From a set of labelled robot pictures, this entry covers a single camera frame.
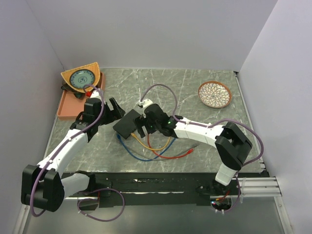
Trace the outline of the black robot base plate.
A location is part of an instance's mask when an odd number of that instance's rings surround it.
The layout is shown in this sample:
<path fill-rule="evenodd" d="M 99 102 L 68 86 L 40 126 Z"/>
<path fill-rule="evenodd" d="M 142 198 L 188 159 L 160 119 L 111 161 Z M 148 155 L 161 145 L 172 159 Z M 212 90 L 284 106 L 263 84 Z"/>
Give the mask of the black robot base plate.
<path fill-rule="evenodd" d="M 101 208 L 131 205 L 209 206 L 212 196 L 237 195 L 233 179 L 228 186 L 214 173 L 95 173 L 96 185 L 75 197 L 99 199 Z"/>

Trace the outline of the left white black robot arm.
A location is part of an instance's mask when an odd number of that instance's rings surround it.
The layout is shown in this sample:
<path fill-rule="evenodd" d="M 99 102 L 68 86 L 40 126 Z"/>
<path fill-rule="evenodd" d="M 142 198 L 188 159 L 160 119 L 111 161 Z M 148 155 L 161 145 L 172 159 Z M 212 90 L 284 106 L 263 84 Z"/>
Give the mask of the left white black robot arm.
<path fill-rule="evenodd" d="M 77 171 L 62 178 L 68 164 L 98 132 L 101 125 L 121 119 L 125 111 L 112 97 L 113 106 L 102 103 L 98 97 L 89 98 L 61 143 L 36 166 L 27 165 L 22 172 L 21 202 L 32 208 L 55 212 L 66 197 L 82 192 L 91 196 L 96 192 L 94 173 Z"/>

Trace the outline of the black network switch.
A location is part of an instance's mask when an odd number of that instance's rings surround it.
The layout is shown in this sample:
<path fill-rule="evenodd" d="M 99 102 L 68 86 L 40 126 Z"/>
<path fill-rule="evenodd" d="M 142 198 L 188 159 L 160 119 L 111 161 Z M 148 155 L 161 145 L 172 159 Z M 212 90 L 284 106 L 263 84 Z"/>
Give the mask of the black network switch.
<path fill-rule="evenodd" d="M 113 126 L 113 129 L 121 137 L 127 139 L 137 130 L 134 120 L 138 117 L 140 113 L 132 109 Z"/>

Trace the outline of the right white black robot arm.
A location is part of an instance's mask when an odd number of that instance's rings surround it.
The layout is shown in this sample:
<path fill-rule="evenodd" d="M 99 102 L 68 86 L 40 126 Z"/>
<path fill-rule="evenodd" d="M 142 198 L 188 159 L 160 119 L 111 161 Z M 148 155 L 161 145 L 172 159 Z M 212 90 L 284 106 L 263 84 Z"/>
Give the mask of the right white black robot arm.
<path fill-rule="evenodd" d="M 144 108 L 143 114 L 134 119 L 139 135 L 143 138 L 156 131 L 166 137 L 185 138 L 214 146 L 221 158 L 221 165 L 213 182 L 213 189 L 224 194 L 230 189 L 232 178 L 240 171 L 252 149 L 251 141 L 234 122 L 211 125 L 193 122 L 182 116 L 169 116 L 157 104 Z"/>

